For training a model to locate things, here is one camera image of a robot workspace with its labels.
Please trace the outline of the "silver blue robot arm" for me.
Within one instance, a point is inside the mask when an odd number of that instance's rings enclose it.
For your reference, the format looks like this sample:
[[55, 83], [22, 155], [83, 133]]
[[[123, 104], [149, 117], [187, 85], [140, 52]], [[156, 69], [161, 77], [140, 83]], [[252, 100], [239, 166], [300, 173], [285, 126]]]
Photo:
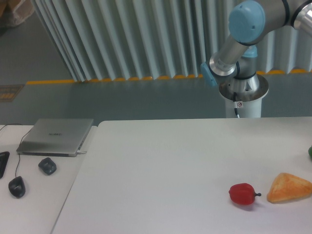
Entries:
[[269, 32], [284, 26], [312, 33], [310, 0], [246, 0], [230, 13], [230, 34], [221, 49], [200, 66], [210, 86], [222, 79], [239, 77], [239, 60], [249, 47], [259, 43]]

